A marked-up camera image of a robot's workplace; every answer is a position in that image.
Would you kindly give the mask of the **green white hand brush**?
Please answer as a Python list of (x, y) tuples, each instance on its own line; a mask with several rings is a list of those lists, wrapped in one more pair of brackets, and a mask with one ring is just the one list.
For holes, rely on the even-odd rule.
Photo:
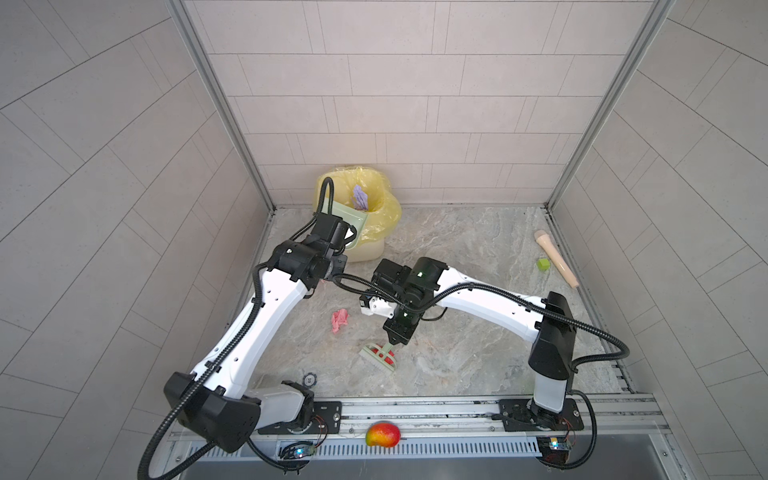
[(387, 373), (394, 373), (397, 369), (397, 361), (392, 351), (393, 345), (385, 342), (380, 345), (370, 343), (362, 347), (359, 355), (366, 361)]

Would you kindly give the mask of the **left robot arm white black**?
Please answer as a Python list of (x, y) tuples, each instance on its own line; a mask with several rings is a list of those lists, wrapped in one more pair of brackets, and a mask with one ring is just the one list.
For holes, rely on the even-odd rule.
[(304, 386), (284, 382), (262, 398), (248, 398), (245, 392), (261, 355), (291, 310), (346, 266), (345, 249), (357, 230), (334, 214), (333, 200), (334, 181), (325, 177), (311, 220), (253, 268), (250, 305), (192, 372), (176, 372), (166, 382), (171, 410), (142, 454), (138, 478), (149, 478), (154, 454), (175, 422), (206, 443), (164, 473), (166, 479), (180, 475), (213, 448), (239, 450), (259, 428), (305, 422), (313, 395)]

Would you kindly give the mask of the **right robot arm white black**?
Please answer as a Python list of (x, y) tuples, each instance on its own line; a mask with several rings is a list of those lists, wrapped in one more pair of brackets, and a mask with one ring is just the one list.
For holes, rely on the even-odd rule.
[(371, 279), (336, 272), (329, 281), (358, 295), (366, 316), (384, 318), (387, 341), (364, 346), (360, 354), (386, 372), (397, 368), (392, 349), (406, 345), (416, 328), (426, 322), (426, 312), (438, 306), (455, 309), (501, 326), (530, 342), (529, 367), (535, 373), (534, 393), (522, 413), (509, 420), (535, 429), (554, 431), (574, 427), (563, 411), (567, 396), (586, 400), (574, 388), (579, 366), (626, 358), (629, 347), (619, 338), (573, 318), (564, 296), (520, 296), (472, 279), (446, 263), (421, 257), (414, 267), (382, 260)]

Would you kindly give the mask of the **red paper scrap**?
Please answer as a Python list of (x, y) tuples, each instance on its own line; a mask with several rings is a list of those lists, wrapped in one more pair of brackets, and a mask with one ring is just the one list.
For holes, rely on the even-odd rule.
[(390, 343), (384, 343), (382, 345), (375, 344), (372, 349), (374, 356), (380, 363), (386, 365), (391, 370), (396, 368), (396, 360), (392, 352), (393, 346)]

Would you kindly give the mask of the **white bin yellow bag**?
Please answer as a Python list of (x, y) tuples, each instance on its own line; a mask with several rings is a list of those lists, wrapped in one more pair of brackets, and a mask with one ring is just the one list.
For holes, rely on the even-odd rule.
[(349, 262), (372, 261), (382, 256), (385, 240), (393, 233), (402, 215), (401, 205), (387, 177), (378, 170), (362, 166), (337, 168), (318, 178), (315, 194), (323, 201), (323, 212), (333, 201), (353, 208), (355, 185), (360, 185), (369, 196), (368, 218), (361, 240), (344, 254)]

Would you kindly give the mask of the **purple paper scrap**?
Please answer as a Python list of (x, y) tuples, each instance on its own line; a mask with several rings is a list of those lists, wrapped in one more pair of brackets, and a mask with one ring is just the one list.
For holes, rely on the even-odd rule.
[(353, 208), (358, 211), (369, 211), (369, 196), (360, 185), (355, 185), (352, 191)]

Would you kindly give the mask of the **light green dustpan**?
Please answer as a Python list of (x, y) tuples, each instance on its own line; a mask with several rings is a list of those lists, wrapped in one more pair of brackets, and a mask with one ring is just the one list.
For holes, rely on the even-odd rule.
[(345, 236), (346, 249), (351, 250), (355, 248), (361, 240), (368, 213), (348, 207), (337, 201), (332, 202), (331, 210), (333, 215), (341, 217), (349, 225), (348, 233)]

